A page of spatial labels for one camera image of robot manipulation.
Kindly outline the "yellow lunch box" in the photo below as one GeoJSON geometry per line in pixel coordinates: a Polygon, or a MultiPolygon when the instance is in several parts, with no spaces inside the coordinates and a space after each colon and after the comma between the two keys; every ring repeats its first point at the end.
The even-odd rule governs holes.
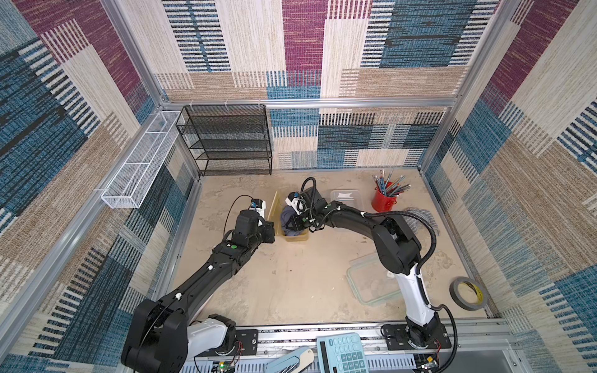
{"type": "Polygon", "coordinates": [[[288,242],[302,242],[309,238],[309,232],[306,229],[299,230],[297,218],[296,211],[290,206],[282,208],[279,214],[278,233],[288,242]]]}

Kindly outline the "dark blue cloth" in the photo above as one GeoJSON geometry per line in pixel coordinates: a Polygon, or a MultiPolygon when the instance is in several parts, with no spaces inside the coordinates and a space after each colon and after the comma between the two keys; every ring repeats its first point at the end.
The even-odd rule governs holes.
{"type": "Polygon", "coordinates": [[[293,208],[286,206],[282,209],[281,228],[285,236],[299,236],[305,231],[304,216],[296,214],[293,208]]]}

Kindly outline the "yellow lunch box lid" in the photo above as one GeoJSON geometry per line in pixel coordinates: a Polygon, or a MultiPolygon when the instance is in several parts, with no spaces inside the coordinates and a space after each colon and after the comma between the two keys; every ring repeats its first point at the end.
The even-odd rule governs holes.
{"type": "Polygon", "coordinates": [[[275,191],[273,200],[267,208],[267,221],[274,224],[275,236],[281,235],[281,202],[279,191],[275,191]]]}

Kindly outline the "clear lid green rim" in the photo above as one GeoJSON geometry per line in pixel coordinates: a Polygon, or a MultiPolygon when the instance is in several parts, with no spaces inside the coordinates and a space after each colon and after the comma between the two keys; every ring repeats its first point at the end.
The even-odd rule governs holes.
{"type": "Polygon", "coordinates": [[[394,274],[385,269],[376,253],[352,260],[346,278],[353,295],[364,306],[376,307],[401,298],[394,274]]]}

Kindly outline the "grey striped cloth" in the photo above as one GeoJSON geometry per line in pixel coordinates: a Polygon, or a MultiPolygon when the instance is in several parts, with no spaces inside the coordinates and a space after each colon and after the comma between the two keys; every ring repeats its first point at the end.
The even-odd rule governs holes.
{"type": "MultiPolygon", "coordinates": [[[[432,213],[429,210],[421,208],[408,208],[407,212],[416,214],[421,219],[426,220],[426,222],[434,229],[435,234],[437,236],[440,236],[440,229],[438,227],[438,223],[436,222],[432,213]]],[[[423,230],[425,230],[424,225],[422,225],[422,223],[418,219],[414,219],[412,217],[405,217],[404,219],[409,225],[410,229],[413,231],[413,233],[417,233],[419,228],[423,228],[423,230]]]]}

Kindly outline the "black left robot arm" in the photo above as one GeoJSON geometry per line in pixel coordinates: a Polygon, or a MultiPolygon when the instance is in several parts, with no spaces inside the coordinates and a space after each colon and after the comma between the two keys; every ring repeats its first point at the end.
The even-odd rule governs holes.
{"type": "Polygon", "coordinates": [[[265,203],[254,199],[192,276],[159,300],[146,299],[135,308],[121,353],[122,365],[135,372],[179,372],[189,355],[228,343],[235,323],[213,317],[198,324],[192,320],[259,245],[274,242],[274,224],[265,220],[265,210],[265,203]]]}

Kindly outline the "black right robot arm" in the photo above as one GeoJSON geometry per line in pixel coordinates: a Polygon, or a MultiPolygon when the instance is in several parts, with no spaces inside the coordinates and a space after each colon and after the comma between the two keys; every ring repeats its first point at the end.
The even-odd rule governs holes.
{"type": "Polygon", "coordinates": [[[329,226],[370,238],[380,263],[395,275],[406,305],[406,341],[414,349],[459,346],[456,323],[449,308],[434,306],[421,269],[437,246],[435,230],[410,211],[368,213],[339,201],[326,201],[314,186],[290,193],[285,203],[293,208],[291,227],[312,233],[329,226]]]}

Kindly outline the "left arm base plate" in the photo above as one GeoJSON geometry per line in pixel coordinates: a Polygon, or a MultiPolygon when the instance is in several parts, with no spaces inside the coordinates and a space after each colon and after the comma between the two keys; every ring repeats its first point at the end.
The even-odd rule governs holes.
{"type": "Polygon", "coordinates": [[[197,357],[232,357],[239,354],[241,357],[257,354],[259,340],[258,329],[238,329],[230,348],[217,348],[207,350],[197,357]]]}

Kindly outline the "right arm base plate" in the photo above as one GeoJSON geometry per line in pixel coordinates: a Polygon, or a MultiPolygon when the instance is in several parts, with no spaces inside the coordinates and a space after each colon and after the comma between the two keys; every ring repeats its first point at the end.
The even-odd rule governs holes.
{"type": "Polygon", "coordinates": [[[416,324],[384,324],[380,330],[389,351],[442,351],[452,348],[446,327],[437,325],[421,327],[416,324]]]}

